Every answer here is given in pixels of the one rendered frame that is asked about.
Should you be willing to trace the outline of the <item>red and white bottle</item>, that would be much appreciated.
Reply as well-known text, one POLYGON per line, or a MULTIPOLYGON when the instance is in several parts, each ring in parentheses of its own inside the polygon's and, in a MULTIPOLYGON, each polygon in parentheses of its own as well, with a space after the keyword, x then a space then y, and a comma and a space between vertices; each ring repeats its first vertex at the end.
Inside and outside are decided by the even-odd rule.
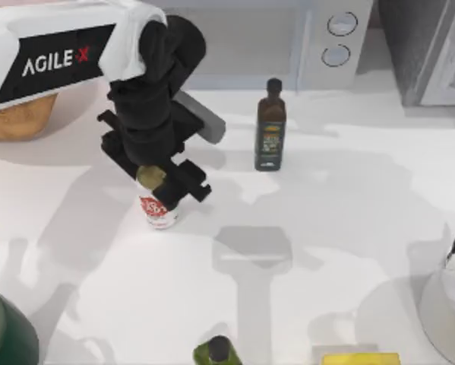
POLYGON ((171 227, 179 216, 177 207, 169 210, 153 195, 154 189, 160 187, 165 178, 166 173, 156 166, 140 166, 136 173, 139 204, 149 225, 158 230, 171 227))

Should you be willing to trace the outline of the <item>pale microwave oven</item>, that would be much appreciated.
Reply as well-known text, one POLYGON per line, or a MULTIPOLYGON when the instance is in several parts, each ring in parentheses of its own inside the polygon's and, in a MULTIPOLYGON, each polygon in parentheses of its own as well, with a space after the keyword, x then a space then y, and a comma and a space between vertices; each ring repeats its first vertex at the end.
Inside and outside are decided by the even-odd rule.
POLYGON ((167 14, 196 25, 207 54, 188 79, 194 90, 263 90, 279 78, 286 90, 350 87, 358 68, 374 0, 151 0, 167 14), (359 24, 348 36, 327 30, 335 14, 350 11, 359 24), (321 54, 343 44, 351 58, 327 67, 321 54))

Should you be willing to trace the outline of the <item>dark brown bottle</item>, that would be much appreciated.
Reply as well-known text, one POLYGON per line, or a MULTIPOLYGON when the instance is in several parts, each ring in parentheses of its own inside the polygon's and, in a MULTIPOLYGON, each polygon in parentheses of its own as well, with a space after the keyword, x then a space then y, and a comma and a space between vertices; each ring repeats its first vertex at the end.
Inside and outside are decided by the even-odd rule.
POLYGON ((254 168, 261 172, 278 171, 283 159, 286 130, 286 104, 280 94, 283 83, 279 78, 267 81, 267 95, 258 102, 254 168))

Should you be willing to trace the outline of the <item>dark green pot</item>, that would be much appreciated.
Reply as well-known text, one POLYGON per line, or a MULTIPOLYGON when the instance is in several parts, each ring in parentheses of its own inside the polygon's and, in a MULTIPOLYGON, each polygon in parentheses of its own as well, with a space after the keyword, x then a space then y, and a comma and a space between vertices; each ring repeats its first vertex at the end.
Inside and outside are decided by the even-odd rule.
POLYGON ((0 365, 39 365, 39 339, 30 320, 0 295, 0 365))

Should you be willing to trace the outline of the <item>grey cabinet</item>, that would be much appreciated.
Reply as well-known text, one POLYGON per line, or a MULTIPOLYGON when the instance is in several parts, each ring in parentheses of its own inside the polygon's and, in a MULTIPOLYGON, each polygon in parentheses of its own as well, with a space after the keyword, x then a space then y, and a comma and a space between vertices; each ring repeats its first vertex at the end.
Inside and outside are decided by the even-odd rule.
POLYGON ((455 0, 378 0, 404 106, 455 106, 455 0))

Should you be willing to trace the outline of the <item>green bottle with black cap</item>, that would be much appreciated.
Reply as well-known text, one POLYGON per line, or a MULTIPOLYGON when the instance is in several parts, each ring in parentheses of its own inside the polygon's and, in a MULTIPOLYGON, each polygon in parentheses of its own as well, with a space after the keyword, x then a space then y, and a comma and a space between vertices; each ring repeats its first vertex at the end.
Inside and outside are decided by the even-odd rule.
POLYGON ((237 352, 224 335, 216 335, 193 351, 195 365, 243 365, 237 352))

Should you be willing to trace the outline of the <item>round microwave knob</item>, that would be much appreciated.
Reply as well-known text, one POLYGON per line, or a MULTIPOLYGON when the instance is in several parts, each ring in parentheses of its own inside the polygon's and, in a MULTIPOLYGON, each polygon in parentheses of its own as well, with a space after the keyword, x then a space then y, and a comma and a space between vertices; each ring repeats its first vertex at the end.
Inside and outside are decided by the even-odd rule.
POLYGON ((343 44, 327 47, 321 54, 321 61, 330 68, 345 65, 351 58, 351 50, 343 44))
POLYGON ((335 37, 345 37, 355 31, 359 20, 355 14, 346 11, 333 15, 327 22, 327 30, 335 37))

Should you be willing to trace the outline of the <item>flat yellow square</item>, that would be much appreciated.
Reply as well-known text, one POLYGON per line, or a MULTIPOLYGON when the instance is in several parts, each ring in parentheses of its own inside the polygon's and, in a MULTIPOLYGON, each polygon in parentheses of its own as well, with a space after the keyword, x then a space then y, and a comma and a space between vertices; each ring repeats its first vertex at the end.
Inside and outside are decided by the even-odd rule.
POLYGON ((401 365, 396 353, 326 354, 320 365, 401 365))

